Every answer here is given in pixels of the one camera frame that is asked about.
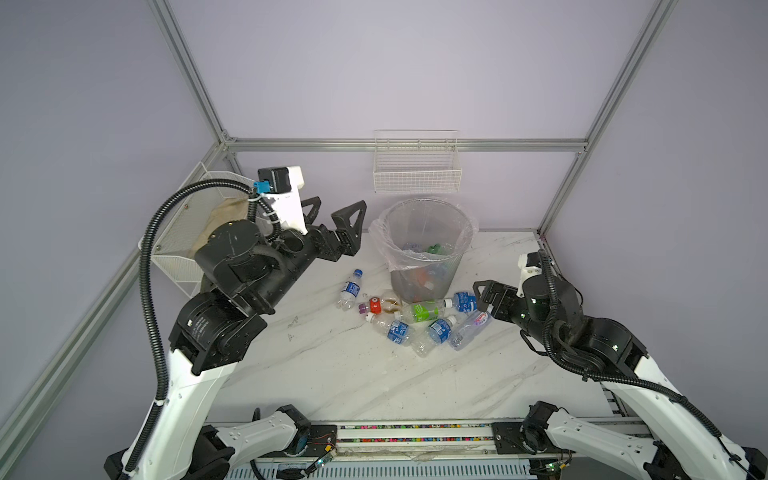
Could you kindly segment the orange label yellow-cap bottle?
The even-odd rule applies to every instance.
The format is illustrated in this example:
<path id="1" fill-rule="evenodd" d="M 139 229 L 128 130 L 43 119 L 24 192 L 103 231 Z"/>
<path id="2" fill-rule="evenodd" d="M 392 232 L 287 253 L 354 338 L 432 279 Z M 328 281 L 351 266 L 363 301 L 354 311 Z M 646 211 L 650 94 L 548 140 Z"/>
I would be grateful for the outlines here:
<path id="1" fill-rule="evenodd" d="M 441 274 L 431 268 L 421 268 L 417 269 L 415 272 L 415 278 L 417 280 L 417 284 L 425 289 L 428 290 L 435 290 L 438 286 L 438 283 L 440 281 Z"/>

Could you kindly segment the green crushed plastic bottle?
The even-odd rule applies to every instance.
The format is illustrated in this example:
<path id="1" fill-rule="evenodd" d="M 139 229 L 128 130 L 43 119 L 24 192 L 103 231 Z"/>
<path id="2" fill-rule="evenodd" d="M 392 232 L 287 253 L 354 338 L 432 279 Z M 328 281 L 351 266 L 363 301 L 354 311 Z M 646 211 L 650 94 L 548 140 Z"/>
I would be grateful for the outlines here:
<path id="1" fill-rule="evenodd" d="M 439 243 L 427 246 L 424 252 L 430 255 L 448 255 L 450 253 L 449 250 Z"/>

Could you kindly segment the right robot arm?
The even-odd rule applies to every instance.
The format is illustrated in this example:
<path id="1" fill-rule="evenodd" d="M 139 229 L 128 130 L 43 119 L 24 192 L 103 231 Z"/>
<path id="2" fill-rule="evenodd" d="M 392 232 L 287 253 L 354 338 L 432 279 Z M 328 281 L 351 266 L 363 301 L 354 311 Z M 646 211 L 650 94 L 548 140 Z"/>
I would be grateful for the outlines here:
<path id="1" fill-rule="evenodd" d="M 516 287 L 474 283 L 480 310 L 516 325 L 533 353 L 610 391 L 651 432 L 648 438 L 620 434 L 538 401 L 515 437 L 521 449 L 581 454 L 634 479 L 766 478 L 766 455 L 724 435 L 622 323 L 586 315 L 579 291 L 556 273 L 545 250 L 522 255 L 519 268 Z"/>

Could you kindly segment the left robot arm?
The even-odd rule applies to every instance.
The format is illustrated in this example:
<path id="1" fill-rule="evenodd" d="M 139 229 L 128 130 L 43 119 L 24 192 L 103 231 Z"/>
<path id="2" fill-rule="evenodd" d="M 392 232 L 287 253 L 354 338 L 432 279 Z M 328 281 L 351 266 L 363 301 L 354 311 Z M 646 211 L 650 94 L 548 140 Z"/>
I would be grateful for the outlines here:
<path id="1" fill-rule="evenodd" d="M 264 235 L 253 216 L 222 224 L 195 255 L 207 288 L 184 305 L 163 338 L 150 275 L 157 232 L 174 207 L 215 188 L 263 203 L 259 191 L 245 183 L 201 180 L 168 198 L 145 230 L 138 280 L 157 387 L 136 439 L 105 461 L 112 479 L 222 479 L 231 468 L 266 454 L 299 456 L 309 446 L 310 421 L 293 405 L 238 427 L 217 428 L 207 417 L 219 390 L 266 328 L 267 317 L 308 267 L 359 251 L 367 205 L 358 201 L 334 212 L 333 228 L 278 226 Z"/>

